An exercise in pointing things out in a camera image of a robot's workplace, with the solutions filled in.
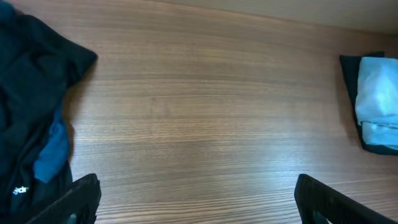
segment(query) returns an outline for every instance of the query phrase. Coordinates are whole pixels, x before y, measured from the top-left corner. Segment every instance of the pile of clothes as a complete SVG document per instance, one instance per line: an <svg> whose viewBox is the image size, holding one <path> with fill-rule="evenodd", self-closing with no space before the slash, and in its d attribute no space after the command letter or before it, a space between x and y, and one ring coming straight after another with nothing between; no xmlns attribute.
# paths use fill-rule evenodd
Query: pile of clothes
<svg viewBox="0 0 398 224"><path fill-rule="evenodd" d="M0 1L0 223L72 183L63 98L97 55Z"/></svg>
<svg viewBox="0 0 398 224"><path fill-rule="evenodd" d="M363 149L398 155L398 60L374 52L340 62Z"/></svg>

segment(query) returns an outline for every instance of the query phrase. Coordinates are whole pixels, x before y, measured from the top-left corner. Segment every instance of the wood grain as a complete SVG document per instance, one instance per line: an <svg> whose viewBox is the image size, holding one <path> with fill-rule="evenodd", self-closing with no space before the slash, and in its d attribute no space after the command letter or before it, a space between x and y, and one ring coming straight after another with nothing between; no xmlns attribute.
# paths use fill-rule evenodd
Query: wood grain
<svg viewBox="0 0 398 224"><path fill-rule="evenodd" d="M67 97L97 223L300 223L307 173L398 220L396 157L358 146L339 54L390 36L136 0L13 0L94 50Z"/></svg>

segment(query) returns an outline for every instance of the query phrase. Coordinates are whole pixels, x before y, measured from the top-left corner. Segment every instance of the black cloth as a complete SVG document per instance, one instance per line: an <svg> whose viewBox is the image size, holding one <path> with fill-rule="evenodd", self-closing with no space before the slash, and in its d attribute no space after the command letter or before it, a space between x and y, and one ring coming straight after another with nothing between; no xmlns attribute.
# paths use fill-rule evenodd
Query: black cloth
<svg viewBox="0 0 398 224"><path fill-rule="evenodd" d="M358 94L358 75L359 65L363 56L347 56L340 55L340 63L343 69L344 81L348 90L348 96L353 108L353 116L355 120L356 129L358 131L359 140L361 141L362 148L369 152L380 155L398 155L398 150L390 149L386 146L373 146L366 144L362 138L362 126L358 124L355 113L355 100ZM374 52L364 57L384 57L384 52Z"/></svg>
<svg viewBox="0 0 398 224"><path fill-rule="evenodd" d="M35 192L41 187L47 188L41 192L51 192L52 186L62 188L72 181L67 164L52 185L42 185L34 179L32 165L47 143L54 111L67 88L82 78L97 56L27 15L0 21L0 45L2 218L40 200ZM13 194L21 187L28 190Z"/></svg>

